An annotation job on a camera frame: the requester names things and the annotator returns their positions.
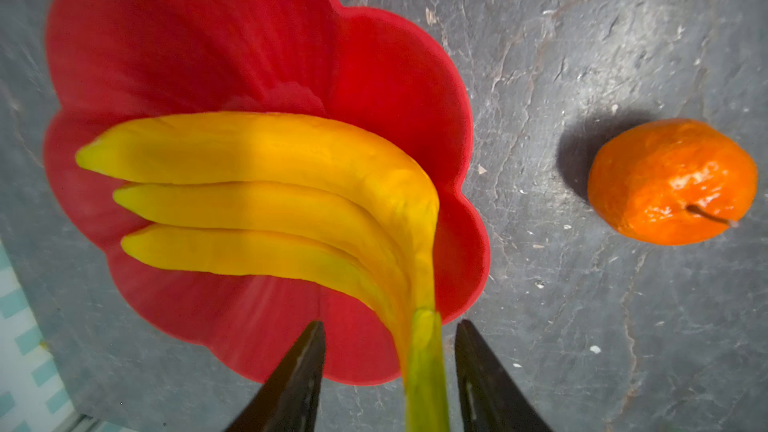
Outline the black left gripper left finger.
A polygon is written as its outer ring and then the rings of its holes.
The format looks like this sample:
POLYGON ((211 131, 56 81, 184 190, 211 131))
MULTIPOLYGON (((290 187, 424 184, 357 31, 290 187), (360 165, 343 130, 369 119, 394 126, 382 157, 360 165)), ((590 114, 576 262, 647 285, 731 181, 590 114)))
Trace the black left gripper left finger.
POLYGON ((312 321, 226 431, 314 430, 325 352, 323 323, 312 321))

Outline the yellow fake banana bunch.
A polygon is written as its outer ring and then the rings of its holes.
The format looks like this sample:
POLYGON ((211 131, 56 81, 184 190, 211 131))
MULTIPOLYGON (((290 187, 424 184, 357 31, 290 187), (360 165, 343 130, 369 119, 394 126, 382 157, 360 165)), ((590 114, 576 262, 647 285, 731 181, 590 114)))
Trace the yellow fake banana bunch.
POLYGON ((394 340, 407 429, 449 429, 439 198, 400 148, 335 120, 219 111, 121 123, 75 160, 122 181, 114 201, 147 226, 120 245, 145 265, 299 279, 362 302, 394 340))

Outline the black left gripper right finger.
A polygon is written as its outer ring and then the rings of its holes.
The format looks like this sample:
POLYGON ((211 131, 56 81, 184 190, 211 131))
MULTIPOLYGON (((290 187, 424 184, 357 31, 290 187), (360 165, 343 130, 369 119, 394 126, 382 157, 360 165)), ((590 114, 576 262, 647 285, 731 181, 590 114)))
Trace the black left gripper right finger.
POLYGON ((457 325, 454 351, 466 431, 551 432, 468 319, 457 325))

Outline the orange fake tangerine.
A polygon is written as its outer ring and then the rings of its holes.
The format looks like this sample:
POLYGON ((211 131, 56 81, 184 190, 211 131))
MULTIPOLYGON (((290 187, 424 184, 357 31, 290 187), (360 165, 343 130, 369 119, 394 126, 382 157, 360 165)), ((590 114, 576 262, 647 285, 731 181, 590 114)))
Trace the orange fake tangerine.
POLYGON ((616 232, 664 246, 712 239, 746 215, 758 167, 734 140, 685 118, 647 122, 606 142, 587 199, 616 232))

